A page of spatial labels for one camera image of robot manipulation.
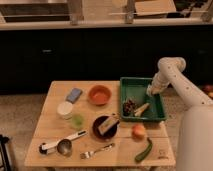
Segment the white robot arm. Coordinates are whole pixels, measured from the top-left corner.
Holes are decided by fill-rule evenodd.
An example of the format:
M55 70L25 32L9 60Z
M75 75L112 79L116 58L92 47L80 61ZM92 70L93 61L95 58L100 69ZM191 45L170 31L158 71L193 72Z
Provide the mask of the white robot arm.
M188 107L179 128L176 171L213 171L213 100L182 74L185 67L182 57L161 58L147 93L171 84Z

